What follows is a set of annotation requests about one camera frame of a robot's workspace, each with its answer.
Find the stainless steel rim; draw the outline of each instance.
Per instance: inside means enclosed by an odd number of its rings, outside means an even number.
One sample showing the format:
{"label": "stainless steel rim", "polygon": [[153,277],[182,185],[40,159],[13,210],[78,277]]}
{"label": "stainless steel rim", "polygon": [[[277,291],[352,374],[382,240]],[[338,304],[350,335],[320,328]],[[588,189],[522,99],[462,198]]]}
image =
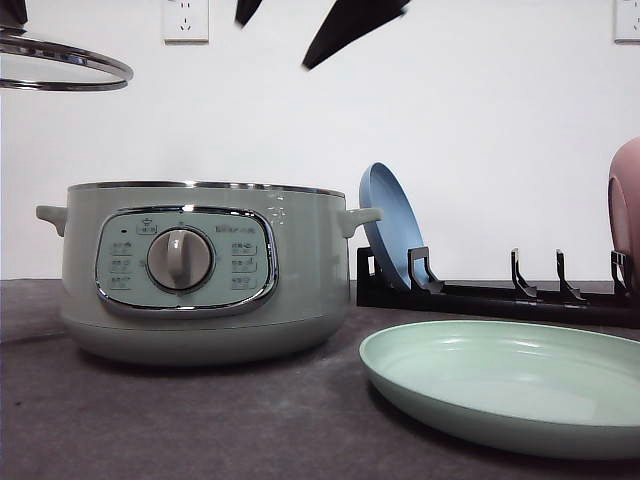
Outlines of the stainless steel rim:
{"label": "stainless steel rim", "polygon": [[322,188],[295,187],[291,185],[271,185],[262,183],[231,183],[231,182],[99,182],[81,183],[72,185],[69,191],[95,190],[102,188],[156,188],[156,187],[177,187],[177,188],[227,188],[231,190],[273,190],[286,192],[315,193],[320,195],[332,195],[334,197],[345,198],[344,193],[336,190],[325,190]]}
{"label": "stainless steel rim", "polygon": [[47,42],[27,36],[24,30],[0,28],[0,53],[22,55],[42,60],[68,63],[79,67],[92,68],[118,77],[117,81],[106,82],[39,82],[12,78],[0,78],[0,87],[22,90],[53,90],[65,92],[117,90],[127,86],[133,78],[133,70],[128,65],[111,57],[81,48]]}

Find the cooker control panel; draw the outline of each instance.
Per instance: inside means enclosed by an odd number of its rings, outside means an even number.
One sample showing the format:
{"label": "cooker control panel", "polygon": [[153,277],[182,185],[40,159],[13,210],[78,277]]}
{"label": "cooker control panel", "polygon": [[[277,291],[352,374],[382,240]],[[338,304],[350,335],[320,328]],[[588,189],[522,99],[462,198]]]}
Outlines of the cooker control panel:
{"label": "cooker control panel", "polygon": [[272,293],[269,223],[249,210],[194,205],[118,211],[103,225],[98,294],[136,313],[248,309]]}

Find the electrical socket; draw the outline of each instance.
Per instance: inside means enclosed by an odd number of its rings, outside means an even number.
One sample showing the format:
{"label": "electrical socket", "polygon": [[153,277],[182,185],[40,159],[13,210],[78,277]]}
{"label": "electrical socket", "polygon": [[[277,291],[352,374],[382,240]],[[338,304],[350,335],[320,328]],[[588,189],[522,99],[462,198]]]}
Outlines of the electrical socket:
{"label": "electrical socket", "polygon": [[616,0],[616,43],[640,43],[640,0]]}
{"label": "electrical socket", "polygon": [[163,0],[165,43],[209,41],[209,0]]}

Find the green plate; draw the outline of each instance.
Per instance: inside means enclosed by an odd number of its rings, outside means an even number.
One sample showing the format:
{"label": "green plate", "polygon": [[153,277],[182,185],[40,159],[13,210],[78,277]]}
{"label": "green plate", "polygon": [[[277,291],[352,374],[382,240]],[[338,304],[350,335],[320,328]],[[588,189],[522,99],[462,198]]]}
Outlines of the green plate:
{"label": "green plate", "polygon": [[360,358],[389,401],[451,435],[546,457],[640,457],[640,342],[446,321],[377,332]]}

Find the dish rack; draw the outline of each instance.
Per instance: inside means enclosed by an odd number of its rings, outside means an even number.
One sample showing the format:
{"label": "dish rack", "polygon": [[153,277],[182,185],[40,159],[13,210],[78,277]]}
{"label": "dish rack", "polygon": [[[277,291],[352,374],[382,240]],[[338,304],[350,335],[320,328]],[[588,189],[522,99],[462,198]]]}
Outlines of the dish rack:
{"label": "dish rack", "polygon": [[[429,265],[429,247],[420,247],[407,252],[411,289],[402,292],[385,281],[375,258],[370,271],[372,257],[370,247],[358,249],[358,306],[640,328],[640,298],[631,287],[632,259],[620,252],[611,252],[611,293],[581,292],[572,286],[565,278],[565,258],[561,250],[556,250],[558,290],[544,290],[525,280],[520,273],[517,248],[511,251],[513,287],[456,285],[439,280]],[[420,282],[415,275],[418,261],[424,262],[426,282]]]}

